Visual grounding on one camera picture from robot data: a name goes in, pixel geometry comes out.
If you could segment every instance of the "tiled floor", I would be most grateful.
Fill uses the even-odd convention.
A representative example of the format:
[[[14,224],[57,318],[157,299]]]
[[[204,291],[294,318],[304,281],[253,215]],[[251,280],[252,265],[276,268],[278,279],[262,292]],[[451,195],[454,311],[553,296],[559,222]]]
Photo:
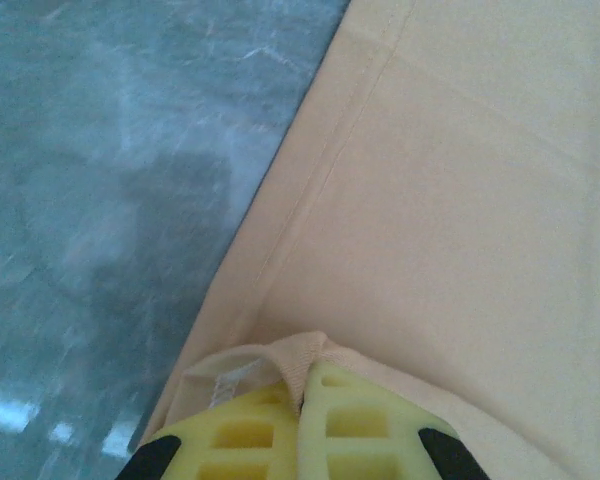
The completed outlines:
[[[0,1],[0,480],[116,476],[345,4]]]

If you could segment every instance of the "floor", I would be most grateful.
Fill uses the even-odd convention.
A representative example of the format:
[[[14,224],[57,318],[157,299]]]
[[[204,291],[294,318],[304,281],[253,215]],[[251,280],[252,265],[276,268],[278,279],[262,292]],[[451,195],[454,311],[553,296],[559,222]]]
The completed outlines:
[[[0,480],[115,478],[346,3],[0,1]]]

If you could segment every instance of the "gray floor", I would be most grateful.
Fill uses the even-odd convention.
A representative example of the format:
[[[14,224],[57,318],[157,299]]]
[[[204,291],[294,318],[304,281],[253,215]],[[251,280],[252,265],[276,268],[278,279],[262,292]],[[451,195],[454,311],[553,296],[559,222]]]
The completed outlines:
[[[0,480],[116,476],[345,4],[0,2]]]

